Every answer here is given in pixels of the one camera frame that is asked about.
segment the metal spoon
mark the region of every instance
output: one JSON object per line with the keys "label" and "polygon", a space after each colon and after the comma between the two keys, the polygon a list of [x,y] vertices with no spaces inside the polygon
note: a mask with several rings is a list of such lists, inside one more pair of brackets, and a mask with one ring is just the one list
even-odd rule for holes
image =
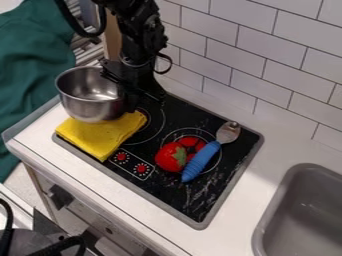
{"label": "metal spoon", "polygon": [[221,144],[234,142],[240,133],[241,126],[237,122],[229,121],[223,124],[216,133],[216,141],[205,145],[185,166],[182,173],[182,182],[188,182],[196,178],[211,158],[220,150]]}

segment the yellow cloth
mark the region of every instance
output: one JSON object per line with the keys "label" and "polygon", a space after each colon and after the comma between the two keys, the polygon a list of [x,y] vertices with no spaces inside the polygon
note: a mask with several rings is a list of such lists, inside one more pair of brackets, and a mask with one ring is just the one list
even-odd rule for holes
{"label": "yellow cloth", "polygon": [[138,111],[126,113],[114,121],[98,124],[69,118],[57,127],[56,133],[103,162],[146,121],[146,116]]}

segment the red knob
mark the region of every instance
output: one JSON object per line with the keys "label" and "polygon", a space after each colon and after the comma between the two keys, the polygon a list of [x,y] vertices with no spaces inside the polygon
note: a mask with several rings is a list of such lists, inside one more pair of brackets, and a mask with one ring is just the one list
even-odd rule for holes
{"label": "red knob", "polygon": [[119,161],[124,161],[127,158],[125,153],[119,153],[116,157],[118,158]]}
{"label": "red knob", "polygon": [[147,167],[145,165],[143,164],[138,165],[138,168],[137,168],[138,173],[144,173],[146,172],[146,170],[147,170]]}

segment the black cable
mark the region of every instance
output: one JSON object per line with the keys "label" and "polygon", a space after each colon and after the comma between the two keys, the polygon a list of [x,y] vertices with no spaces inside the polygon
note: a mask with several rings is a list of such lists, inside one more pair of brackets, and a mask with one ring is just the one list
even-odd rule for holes
{"label": "black cable", "polygon": [[173,61],[172,61],[170,56],[167,56],[166,54],[163,54],[163,53],[160,53],[160,52],[157,53],[157,56],[159,58],[166,59],[170,63],[170,66],[167,69],[163,70],[163,71],[154,70],[154,72],[156,72],[157,74],[164,75],[164,74],[166,74],[167,72],[169,72],[171,70],[172,65],[173,65]]}
{"label": "black cable", "polygon": [[81,37],[97,37],[101,35],[107,26],[107,15],[106,15],[106,9],[103,6],[98,6],[98,12],[100,17],[100,28],[96,32],[87,32],[85,31],[82,26],[78,23],[76,18],[71,14],[67,4],[64,0],[55,0],[56,5],[58,6],[59,10],[61,11],[63,17],[66,19],[70,27]]}
{"label": "black cable", "polygon": [[7,222],[6,222],[5,230],[0,240],[0,255],[7,256],[9,253],[11,240],[13,236],[13,229],[12,229],[13,212],[12,212],[11,206],[1,198],[0,198],[0,204],[5,208],[7,212]]}
{"label": "black cable", "polygon": [[69,237],[63,241],[58,242],[57,244],[50,245],[38,252],[31,253],[28,256],[56,256],[60,255],[60,252],[69,249],[75,245],[80,246],[75,256],[83,256],[86,252],[86,245],[83,238],[80,236]]}

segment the white subway tile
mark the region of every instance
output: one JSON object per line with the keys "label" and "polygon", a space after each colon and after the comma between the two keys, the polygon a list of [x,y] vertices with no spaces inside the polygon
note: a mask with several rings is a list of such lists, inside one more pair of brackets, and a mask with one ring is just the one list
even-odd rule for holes
{"label": "white subway tile", "polygon": [[212,0],[210,14],[261,31],[271,32],[276,10],[245,0]]}
{"label": "white subway tile", "polygon": [[342,86],[337,84],[329,102],[331,105],[342,108]]}
{"label": "white subway tile", "polygon": [[324,0],[319,20],[342,26],[342,1]]}
{"label": "white subway tile", "polygon": [[209,12],[209,0],[169,0],[176,4],[190,7],[201,12]]}
{"label": "white subway tile", "polygon": [[179,65],[179,51],[179,48],[172,44],[168,44],[166,48],[161,50],[162,53],[171,57],[173,63],[176,65]]}
{"label": "white subway tile", "polygon": [[182,27],[232,45],[235,44],[238,30],[237,24],[184,7]]}
{"label": "white subway tile", "polygon": [[342,130],[342,110],[295,93],[289,109],[330,127]]}
{"label": "white subway tile", "polygon": [[296,68],[300,67],[306,49],[302,45],[245,27],[240,28],[238,47]]}
{"label": "white subway tile", "polygon": [[205,37],[190,31],[165,24],[165,33],[169,37],[169,42],[186,50],[204,55]]}
{"label": "white subway tile", "polygon": [[303,70],[342,83],[342,59],[324,52],[309,49]]}
{"label": "white subway tile", "polygon": [[342,56],[342,28],[281,11],[274,34]]}
{"label": "white subway tile", "polygon": [[156,0],[160,9],[161,19],[173,25],[179,26],[180,23],[180,5],[167,2],[165,0]]}
{"label": "white subway tile", "polygon": [[255,76],[261,76],[265,59],[235,47],[208,40],[207,57]]}
{"label": "white subway tile", "polygon": [[203,92],[250,113],[253,112],[255,98],[226,85],[206,78]]}
{"label": "white subway tile", "polygon": [[342,133],[324,125],[318,126],[314,140],[342,151]]}
{"label": "white subway tile", "polygon": [[203,76],[229,84],[231,68],[196,54],[181,50],[181,65]]}
{"label": "white subway tile", "polygon": [[253,0],[278,9],[316,18],[322,0]]}
{"label": "white subway tile", "polygon": [[299,116],[260,99],[257,101],[255,115],[269,122],[275,123],[276,125],[283,126],[288,130],[293,130],[297,134],[301,134],[310,139],[317,126],[317,123],[310,119]]}
{"label": "white subway tile", "polygon": [[267,61],[264,79],[290,90],[327,102],[334,83],[288,66]]}
{"label": "white subway tile", "polygon": [[[159,60],[159,70],[167,68],[168,65],[168,62]],[[198,91],[202,91],[203,76],[191,72],[185,68],[173,65],[171,70],[168,73],[166,73],[165,76],[173,80],[176,80],[182,84],[190,86]]]}
{"label": "white subway tile", "polygon": [[281,107],[287,107],[291,91],[233,70],[231,86]]}

